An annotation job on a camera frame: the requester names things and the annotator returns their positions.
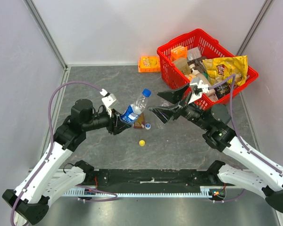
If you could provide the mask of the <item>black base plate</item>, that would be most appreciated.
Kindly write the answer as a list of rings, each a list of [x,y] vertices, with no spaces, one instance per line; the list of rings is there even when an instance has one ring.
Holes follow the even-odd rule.
[[[100,169],[83,185],[112,193],[198,192],[201,186],[224,186],[217,176],[194,169]]]

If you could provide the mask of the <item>white blue bottle cap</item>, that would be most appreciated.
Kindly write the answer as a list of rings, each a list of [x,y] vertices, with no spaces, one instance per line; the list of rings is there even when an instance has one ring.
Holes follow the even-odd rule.
[[[146,130],[149,130],[150,128],[151,128],[151,125],[150,125],[149,123],[146,123],[146,124],[145,124],[145,129],[146,129]]]

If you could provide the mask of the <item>blue Pocari Sweat bottle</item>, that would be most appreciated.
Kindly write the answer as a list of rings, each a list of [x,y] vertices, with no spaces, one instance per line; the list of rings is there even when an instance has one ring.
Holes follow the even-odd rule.
[[[161,103],[161,106],[162,107],[169,107],[169,103],[167,101],[163,100],[162,103]]]

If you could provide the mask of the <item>red plastic shopping basket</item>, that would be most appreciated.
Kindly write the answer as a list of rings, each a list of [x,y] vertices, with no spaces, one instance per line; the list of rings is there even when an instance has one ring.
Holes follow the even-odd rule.
[[[174,49],[177,46],[185,46],[188,47],[188,49],[198,47],[201,54],[209,59],[234,56],[232,53],[222,47],[218,40],[211,37],[202,29],[198,28],[189,33],[177,36],[176,38],[170,40],[167,44],[164,44],[157,49],[157,54],[160,59],[161,77],[171,89],[177,89],[189,82],[188,79],[175,67],[170,60],[171,49]],[[233,98],[258,77],[258,72],[249,66],[247,80],[245,84],[234,89]],[[206,95],[202,95],[202,98],[196,100],[195,103],[199,105],[201,109],[206,110],[214,104],[227,104],[229,100],[229,94],[216,102],[211,101]]]

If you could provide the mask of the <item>beige bottle in basket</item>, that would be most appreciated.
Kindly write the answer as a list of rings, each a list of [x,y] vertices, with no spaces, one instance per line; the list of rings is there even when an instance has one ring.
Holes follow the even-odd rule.
[[[193,76],[196,76],[197,78],[200,78],[204,84],[208,85],[209,87],[211,87],[210,82],[208,81],[208,79],[204,76],[203,73],[201,73],[199,70],[197,70],[196,65],[195,64],[191,64],[189,66],[190,71],[192,73]]]

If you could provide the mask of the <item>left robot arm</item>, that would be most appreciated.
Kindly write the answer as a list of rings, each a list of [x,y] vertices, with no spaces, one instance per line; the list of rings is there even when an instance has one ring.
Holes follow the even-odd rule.
[[[121,121],[116,110],[108,111],[102,106],[98,113],[88,99],[79,99],[71,108],[71,114],[56,129],[51,143],[27,178],[15,189],[7,189],[2,198],[12,208],[11,218],[20,216],[25,225],[39,223],[50,206],[72,187],[94,181],[94,167],[83,160],[76,162],[70,171],[55,182],[52,177],[60,165],[72,155],[86,139],[88,131],[106,128],[110,134],[117,135],[131,127]]]

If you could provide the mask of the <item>orange snack box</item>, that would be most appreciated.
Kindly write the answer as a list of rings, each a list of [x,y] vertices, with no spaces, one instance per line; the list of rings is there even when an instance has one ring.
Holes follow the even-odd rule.
[[[138,72],[154,73],[160,72],[159,56],[142,56],[138,61]]]

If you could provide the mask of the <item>black snack packet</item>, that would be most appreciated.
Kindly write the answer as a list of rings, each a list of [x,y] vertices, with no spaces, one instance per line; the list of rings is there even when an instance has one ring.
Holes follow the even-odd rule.
[[[214,90],[215,90],[215,95],[216,95],[217,99],[221,99],[231,92],[231,87],[226,82],[226,83],[223,83],[222,85],[214,88]]]

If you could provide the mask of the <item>orange box in basket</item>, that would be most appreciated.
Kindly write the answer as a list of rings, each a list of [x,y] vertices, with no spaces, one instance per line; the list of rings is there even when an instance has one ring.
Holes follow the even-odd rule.
[[[173,48],[170,50],[170,60],[171,62],[183,57],[187,58],[187,47],[184,46],[177,46],[176,48]]]

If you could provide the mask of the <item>brown tea bottle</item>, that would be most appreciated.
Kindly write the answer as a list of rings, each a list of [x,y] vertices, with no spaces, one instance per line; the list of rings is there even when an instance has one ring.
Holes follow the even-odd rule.
[[[143,129],[145,127],[145,116],[144,113],[142,113],[138,119],[134,122],[133,128],[134,129]]]

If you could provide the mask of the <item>clear plastic bottle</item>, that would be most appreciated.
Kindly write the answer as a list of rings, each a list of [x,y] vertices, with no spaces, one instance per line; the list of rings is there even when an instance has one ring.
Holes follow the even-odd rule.
[[[144,112],[148,103],[148,98],[141,94],[135,102],[130,104],[120,119],[130,125],[134,124],[139,116]]]

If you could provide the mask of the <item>clear plastic packet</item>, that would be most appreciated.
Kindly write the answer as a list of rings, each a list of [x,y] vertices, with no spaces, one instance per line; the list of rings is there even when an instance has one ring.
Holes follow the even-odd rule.
[[[192,61],[192,60],[200,58],[200,57],[202,57],[202,54],[201,54],[201,52],[200,52],[198,47],[194,47],[194,48],[189,49],[187,51],[187,59],[189,61]]]

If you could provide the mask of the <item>yellow tea bottle cap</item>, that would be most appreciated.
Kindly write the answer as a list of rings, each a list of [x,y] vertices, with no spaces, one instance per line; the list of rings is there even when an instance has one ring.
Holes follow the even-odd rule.
[[[140,146],[144,146],[144,145],[145,145],[145,141],[144,141],[144,140],[140,140],[140,141],[139,141],[139,145],[140,145]]]

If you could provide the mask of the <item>yellow Lays chips bag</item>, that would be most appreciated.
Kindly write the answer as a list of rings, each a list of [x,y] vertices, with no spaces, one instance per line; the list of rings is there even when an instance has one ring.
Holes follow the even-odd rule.
[[[248,72],[248,57],[217,57],[204,59],[202,63],[210,78],[211,85],[226,80],[235,74],[235,85],[241,86],[246,82]]]

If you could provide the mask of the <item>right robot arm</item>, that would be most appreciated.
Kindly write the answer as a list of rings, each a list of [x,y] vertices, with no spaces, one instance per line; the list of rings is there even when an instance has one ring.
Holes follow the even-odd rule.
[[[201,82],[187,83],[178,89],[158,93],[171,106],[150,106],[148,109],[164,124],[184,117],[205,131],[202,137],[208,146],[250,169],[250,172],[245,172],[215,161],[206,174],[211,185],[223,182],[239,186],[261,196],[273,209],[283,213],[283,166],[258,152],[242,139],[238,131],[228,126],[232,118],[225,105],[216,104],[202,110],[195,104],[210,90],[211,87]]]

